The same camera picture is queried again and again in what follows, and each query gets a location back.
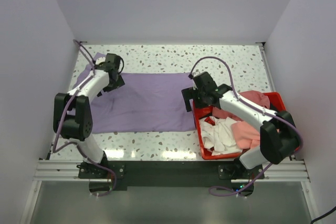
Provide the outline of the purple t shirt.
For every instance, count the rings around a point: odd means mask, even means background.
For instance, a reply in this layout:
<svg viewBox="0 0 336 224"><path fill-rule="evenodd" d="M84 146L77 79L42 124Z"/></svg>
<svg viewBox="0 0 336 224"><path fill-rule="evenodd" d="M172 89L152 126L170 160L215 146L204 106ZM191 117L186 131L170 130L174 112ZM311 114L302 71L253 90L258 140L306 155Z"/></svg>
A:
<svg viewBox="0 0 336 224"><path fill-rule="evenodd" d="M195 129L182 90L193 85L187 73L122 73L125 84L90 103L93 134L186 132Z"/></svg>

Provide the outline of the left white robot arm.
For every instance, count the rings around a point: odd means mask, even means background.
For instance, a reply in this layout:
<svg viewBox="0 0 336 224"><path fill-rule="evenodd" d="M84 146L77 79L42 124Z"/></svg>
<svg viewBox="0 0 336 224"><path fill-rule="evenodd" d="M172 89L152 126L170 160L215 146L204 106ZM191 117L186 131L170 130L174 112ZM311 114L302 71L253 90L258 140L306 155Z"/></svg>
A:
<svg viewBox="0 0 336 224"><path fill-rule="evenodd" d="M75 145L83 160L91 163L90 171L97 178L108 174L109 165L102 161L105 153L92 135L90 105L95 97L124 85L121 77L123 67L122 57L107 54L77 86L67 93L58 93L54 99L53 129L56 136L52 152Z"/></svg>

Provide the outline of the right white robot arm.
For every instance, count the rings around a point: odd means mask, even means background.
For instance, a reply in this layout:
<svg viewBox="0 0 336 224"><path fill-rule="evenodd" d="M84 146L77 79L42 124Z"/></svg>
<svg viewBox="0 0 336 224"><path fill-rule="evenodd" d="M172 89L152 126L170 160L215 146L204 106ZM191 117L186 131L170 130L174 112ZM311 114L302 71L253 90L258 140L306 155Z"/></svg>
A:
<svg viewBox="0 0 336 224"><path fill-rule="evenodd" d="M289 112L263 108L239 95L232 84L218 86L208 72L189 78L194 85L182 90L186 111L192 110L191 101L200 109L213 106L239 117L260 134L259 146L241 154L234 165L237 177L246 178L265 162L279 164L301 147L301 136Z"/></svg>

